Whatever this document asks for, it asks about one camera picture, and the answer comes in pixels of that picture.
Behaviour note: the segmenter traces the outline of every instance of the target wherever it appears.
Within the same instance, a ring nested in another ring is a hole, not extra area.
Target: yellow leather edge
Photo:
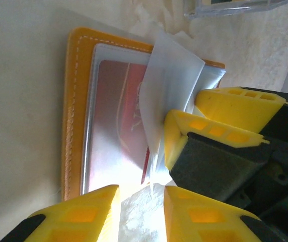
[[[68,38],[65,62],[65,88],[62,121],[61,187],[62,199],[79,196],[84,142],[85,114],[93,49],[97,43],[151,53],[153,46],[88,28],[74,29]],[[206,65],[224,64],[204,60]]]

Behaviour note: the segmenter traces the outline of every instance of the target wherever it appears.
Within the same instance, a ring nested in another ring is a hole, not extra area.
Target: clear plastic container
[[[288,0],[185,0],[184,15],[188,19],[261,12],[287,4]]]

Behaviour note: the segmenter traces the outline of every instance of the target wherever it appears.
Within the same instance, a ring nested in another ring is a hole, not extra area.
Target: translucent plastic
[[[198,95],[199,91],[203,89],[216,88],[217,84],[220,82],[221,78],[224,76],[225,73],[226,73],[225,69],[218,67],[204,66],[198,79],[198,82],[196,83],[193,89],[193,92],[191,94],[191,97],[189,99],[185,111],[188,113],[198,114],[195,113],[196,107],[194,103],[195,98]]]
[[[287,4],[288,0],[185,0],[184,15],[188,19],[246,12],[261,12]]]
[[[119,184],[124,199],[141,189],[148,145],[136,106],[149,58],[148,53],[96,45],[86,110],[81,194]]]
[[[150,149],[151,182],[165,184],[171,180],[163,163],[164,118],[171,109],[185,111],[204,64],[167,34],[159,34],[139,92],[139,108]]]

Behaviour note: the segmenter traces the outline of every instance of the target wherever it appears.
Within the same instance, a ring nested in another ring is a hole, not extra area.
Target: white stitching
[[[69,147],[69,162],[68,162],[68,194],[66,194],[67,199],[70,197],[70,183],[71,183],[71,161],[73,159],[72,152],[73,152],[73,137],[74,137],[74,116],[75,116],[75,101],[76,101],[76,87],[77,87],[77,73],[78,73],[78,56],[79,56],[79,44],[82,38],[87,38],[91,39],[94,41],[100,41],[100,42],[105,42],[105,43],[111,43],[116,46],[122,46],[130,49],[139,49],[142,50],[146,53],[151,53],[149,50],[143,49],[143,48],[137,48],[133,46],[128,46],[128,45],[123,45],[123,44],[118,44],[110,40],[103,40],[103,39],[98,39],[98,38],[93,38],[90,36],[80,36],[77,42],[77,48],[76,48],[76,64],[75,64],[75,72],[74,72],[74,93],[73,93],[73,103],[72,103],[72,109],[71,109],[71,138],[70,138],[70,147]]]

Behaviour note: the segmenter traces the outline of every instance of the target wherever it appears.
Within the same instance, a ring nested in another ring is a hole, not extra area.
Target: yellow wallet
[[[82,194],[85,120],[95,46],[106,44],[150,54],[153,46],[88,28],[73,30],[68,38],[65,63],[64,111],[62,124],[62,199]],[[207,66],[224,69],[221,63],[205,60]]]

